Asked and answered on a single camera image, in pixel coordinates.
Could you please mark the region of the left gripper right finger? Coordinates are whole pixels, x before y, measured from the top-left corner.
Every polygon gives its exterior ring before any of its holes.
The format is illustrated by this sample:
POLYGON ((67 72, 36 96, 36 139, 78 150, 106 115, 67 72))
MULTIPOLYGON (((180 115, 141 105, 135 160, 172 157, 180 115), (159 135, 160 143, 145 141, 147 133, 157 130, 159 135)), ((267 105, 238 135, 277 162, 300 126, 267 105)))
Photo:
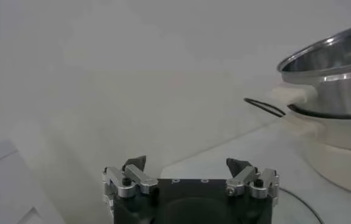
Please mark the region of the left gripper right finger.
POLYGON ((232 178, 226 180, 226 193, 230 197, 243 195, 249 191, 252 198, 278 198, 280 176, 274 169, 262 172, 248 161, 226 159, 232 178))

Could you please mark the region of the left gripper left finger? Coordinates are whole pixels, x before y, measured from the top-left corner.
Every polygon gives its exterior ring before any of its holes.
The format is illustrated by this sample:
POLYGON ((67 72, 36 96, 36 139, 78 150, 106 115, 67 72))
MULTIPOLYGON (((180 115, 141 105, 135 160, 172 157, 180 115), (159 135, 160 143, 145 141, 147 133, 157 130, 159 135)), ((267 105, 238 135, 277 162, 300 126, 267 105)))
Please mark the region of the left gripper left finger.
POLYGON ((102 171, 103 194, 108 198, 131 198, 138 192, 151 195, 159 180, 144 173, 146 156, 128 159, 119 169, 105 167, 102 171))

